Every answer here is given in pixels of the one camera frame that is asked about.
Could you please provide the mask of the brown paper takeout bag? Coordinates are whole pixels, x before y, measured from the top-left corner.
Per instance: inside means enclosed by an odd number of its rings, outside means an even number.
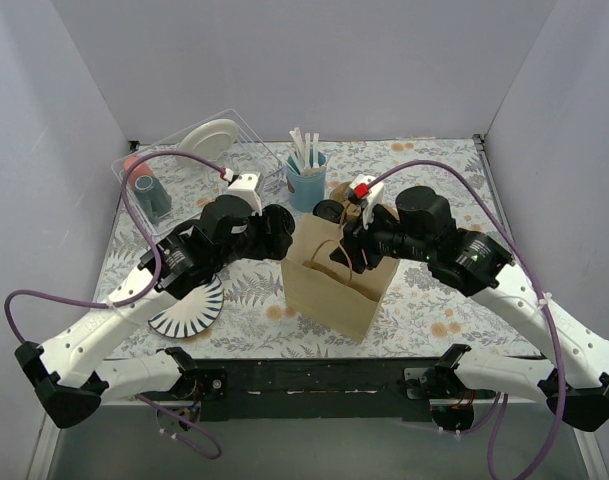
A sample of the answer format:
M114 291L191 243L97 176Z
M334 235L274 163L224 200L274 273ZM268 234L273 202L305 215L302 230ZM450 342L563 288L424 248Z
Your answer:
M330 259L339 245L340 227L312 214L298 222L293 243L281 261L288 307L360 343L379 313L399 262L385 258L361 274Z

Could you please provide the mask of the black plastic cup lid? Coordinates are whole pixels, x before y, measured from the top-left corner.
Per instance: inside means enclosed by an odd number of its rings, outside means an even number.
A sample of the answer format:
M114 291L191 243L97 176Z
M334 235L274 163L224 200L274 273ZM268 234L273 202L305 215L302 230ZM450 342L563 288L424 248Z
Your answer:
M345 220L345 206L332 199L324 199L318 202L312 210L312 214L325 221L340 225Z

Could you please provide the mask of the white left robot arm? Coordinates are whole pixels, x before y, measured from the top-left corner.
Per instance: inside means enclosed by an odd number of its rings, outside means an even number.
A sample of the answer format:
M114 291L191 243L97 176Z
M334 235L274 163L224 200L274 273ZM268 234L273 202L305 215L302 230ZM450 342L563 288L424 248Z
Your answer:
M105 300L89 304L65 331L42 343L22 342L15 358L50 419L66 429L109 399L148 392L189 398L198 374L181 348L139 359L110 361L108 355L229 264L284 259L294 231L293 216L280 205L256 213L245 200L221 195L151 247Z

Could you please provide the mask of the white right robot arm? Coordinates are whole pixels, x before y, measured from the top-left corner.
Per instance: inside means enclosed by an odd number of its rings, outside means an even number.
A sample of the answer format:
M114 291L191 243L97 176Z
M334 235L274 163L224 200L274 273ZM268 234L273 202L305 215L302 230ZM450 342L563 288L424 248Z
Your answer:
M563 409L564 423L594 432L609 419L609 341L536 293L525 269L486 234L459 228L449 202L429 187L399 193L390 213L368 196L342 225L330 260L362 274L385 258L426 264L431 276L501 317L541 359L476 353L452 345L411 380L416 395L459 397L469 390L507 393Z

